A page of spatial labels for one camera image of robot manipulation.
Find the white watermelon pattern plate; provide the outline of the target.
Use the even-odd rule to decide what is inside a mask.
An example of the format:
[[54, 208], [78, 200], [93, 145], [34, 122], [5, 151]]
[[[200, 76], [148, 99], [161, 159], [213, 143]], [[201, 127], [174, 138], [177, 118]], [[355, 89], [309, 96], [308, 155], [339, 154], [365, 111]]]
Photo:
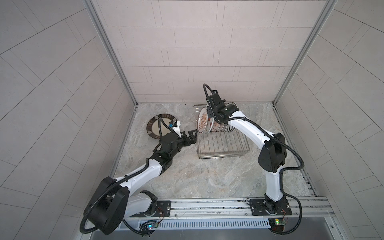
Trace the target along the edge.
[[199, 115], [198, 115], [198, 121], [197, 121], [197, 129], [199, 133], [203, 133], [207, 127], [208, 123], [208, 112], [207, 108], [203, 107], [201, 108]]

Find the black white striped plate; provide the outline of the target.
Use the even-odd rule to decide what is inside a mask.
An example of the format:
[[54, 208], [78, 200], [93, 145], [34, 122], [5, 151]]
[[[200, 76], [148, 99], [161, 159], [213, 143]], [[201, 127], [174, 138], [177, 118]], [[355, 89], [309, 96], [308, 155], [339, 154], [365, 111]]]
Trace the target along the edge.
[[232, 132], [233, 130], [234, 130], [234, 128], [231, 125], [227, 124], [226, 132]]

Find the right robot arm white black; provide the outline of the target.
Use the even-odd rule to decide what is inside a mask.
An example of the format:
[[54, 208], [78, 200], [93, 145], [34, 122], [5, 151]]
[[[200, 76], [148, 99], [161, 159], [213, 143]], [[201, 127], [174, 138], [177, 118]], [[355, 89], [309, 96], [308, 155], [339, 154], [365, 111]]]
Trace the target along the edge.
[[266, 131], [246, 117], [238, 107], [225, 104], [218, 92], [211, 90], [207, 85], [204, 85], [204, 92], [214, 119], [219, 123], [229, 124], [239, 130], [261, 150], [258, 163], [265, 171], [267, 183], [264, 205], [270, 215], [277, 214], [285, 201], [280, 171], [285, 164], [287, 151], [284, 146], [276, 141], [284, 141], [284, 136], [281, 134], [273, 135], [273, 133]]

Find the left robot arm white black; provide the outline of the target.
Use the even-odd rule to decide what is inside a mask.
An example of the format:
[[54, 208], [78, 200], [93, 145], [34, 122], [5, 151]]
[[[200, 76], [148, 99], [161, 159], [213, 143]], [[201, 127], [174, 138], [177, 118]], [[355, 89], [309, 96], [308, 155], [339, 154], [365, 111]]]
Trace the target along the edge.
[[197, 142], [197, 130], [187, 133], [169, 132], [162, 136], [145, 164], [133, 172], [113, 179], [104, 178], [86, 206], [80, 223], [80, 233], [100, 230], [111, 234], [125, 218], [138, 213], [151, 214], [156, 209], [157, 197], [149, 191], [136, 191], [150, 180], [163, 174], [183, 147]]

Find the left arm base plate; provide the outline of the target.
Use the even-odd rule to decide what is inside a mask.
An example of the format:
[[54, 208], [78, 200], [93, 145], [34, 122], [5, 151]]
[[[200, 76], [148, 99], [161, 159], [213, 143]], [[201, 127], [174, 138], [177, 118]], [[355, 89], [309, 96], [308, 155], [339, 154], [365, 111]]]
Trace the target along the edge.
[[169, 217], [171, 211], [171, 201], [157, 201], [157, 205], [155, 207], [155, 211], [151, 214], [147, 213], [138, 213], [132, 215], [131, 218], [163, 218]]

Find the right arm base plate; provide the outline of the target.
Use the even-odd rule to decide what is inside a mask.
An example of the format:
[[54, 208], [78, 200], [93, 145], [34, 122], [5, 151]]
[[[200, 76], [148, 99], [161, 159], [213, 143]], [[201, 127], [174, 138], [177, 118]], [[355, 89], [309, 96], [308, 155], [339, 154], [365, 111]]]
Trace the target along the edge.
[[267, 196], [265, 199], [246, 200], [250, 206], [253, 216], [283, 216], [292, 215], [292, 210], [288, 200], [282, 197], [279, 201], [274, 202]]

